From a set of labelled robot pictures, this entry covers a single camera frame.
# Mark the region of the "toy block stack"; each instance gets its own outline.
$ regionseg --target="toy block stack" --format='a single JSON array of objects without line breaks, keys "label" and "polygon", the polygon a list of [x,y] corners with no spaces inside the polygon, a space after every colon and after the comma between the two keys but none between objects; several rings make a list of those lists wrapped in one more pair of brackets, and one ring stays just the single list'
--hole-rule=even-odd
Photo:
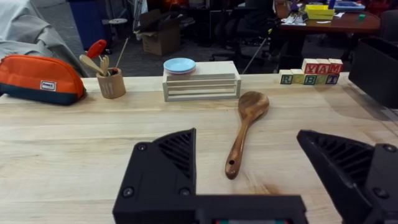
[{"label": "toy block stack", "polygon": [[340,59],[305,58],[301,69],[279,70],[280,84],[334,85],[342,69]]}]

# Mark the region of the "wooden cup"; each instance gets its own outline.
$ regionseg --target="wooden cup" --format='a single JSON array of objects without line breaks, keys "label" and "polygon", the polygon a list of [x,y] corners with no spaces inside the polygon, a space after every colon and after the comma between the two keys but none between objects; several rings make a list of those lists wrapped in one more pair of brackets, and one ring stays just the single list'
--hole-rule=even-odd
[{"label": "wooden cup", "polygon": [[126,93],[126,87],[124,86],[122,71],[118,69],[117,74],[104,77],[99,73],[96,74],[101,93],[104,98],[115,99],[123,96]]}]

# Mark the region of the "gray cloth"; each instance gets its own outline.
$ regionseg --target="gray cloth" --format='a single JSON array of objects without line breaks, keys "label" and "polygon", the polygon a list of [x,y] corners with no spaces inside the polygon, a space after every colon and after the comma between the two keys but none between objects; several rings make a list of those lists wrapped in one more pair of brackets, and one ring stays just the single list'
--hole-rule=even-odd
[{"label": "gray cloth", "polygon": [[53,57],[88,77],[58,32],[29,0],[0,0],[0,59],[10,54]]}]

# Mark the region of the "wooden dish rack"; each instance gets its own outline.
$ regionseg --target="wooden dish rack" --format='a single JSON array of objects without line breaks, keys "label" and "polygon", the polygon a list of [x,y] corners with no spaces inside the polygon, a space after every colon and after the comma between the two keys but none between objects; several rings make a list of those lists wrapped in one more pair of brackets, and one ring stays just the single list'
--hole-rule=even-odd
[{"label": "wooden dish rack", "polygon": [[221,100],[239,98],[241,77],[232,61],[197,62],[186,75],[163,72],[165,101]]}]

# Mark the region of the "butcher block countertop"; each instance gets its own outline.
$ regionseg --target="butcher block countertop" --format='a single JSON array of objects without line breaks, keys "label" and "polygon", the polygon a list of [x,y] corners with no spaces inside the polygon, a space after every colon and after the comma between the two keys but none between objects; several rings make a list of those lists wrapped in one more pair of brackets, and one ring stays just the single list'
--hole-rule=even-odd
[{"label": "butcher block countertop", "polygon": [[164,102],[162,77],[126,77],[127,93],[71,106],[0,97],[0,223],[112,224],[112,208],[140,141],[197,129],[197,194],[300,194],[310,223],[341,223],[300,148],[300,129],[369,144],[398,145],[397,116],[342,73],[337,85],[280,85],[278,74],[241,75],[241,94],[260,91],[269,112],[248,132],[240,173],[224,165],[240,118],[238,100]]}]

